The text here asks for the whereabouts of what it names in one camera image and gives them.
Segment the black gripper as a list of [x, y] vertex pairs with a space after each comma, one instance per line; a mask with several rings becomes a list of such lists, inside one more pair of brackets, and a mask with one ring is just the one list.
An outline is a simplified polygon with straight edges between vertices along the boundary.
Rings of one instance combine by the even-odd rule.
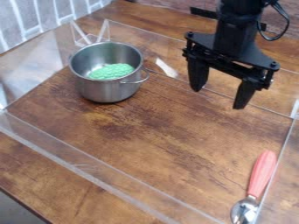
[[[220, 3], [260, 5], [264, 8], [271, 5], [280, 11], [277, 0], [219, 0]], [[256, 35], [267, 41], [280, 38], [269, 38], [261, 31], [252, 28], [240, 30], [216, 25], [213, 34], [188, 31], [184, 34], [187, 45], [181, 56], [188, 62], [188, 77], [191, 89], [199, 92], [207, 83], [209, 68], [241, 79], [237, 87], [232, 108], [243, 109], [256, 91], [268, 89], [272, 84], [273, 72], [280, 68], [279, 63], [265, 56], [259, 50]]]

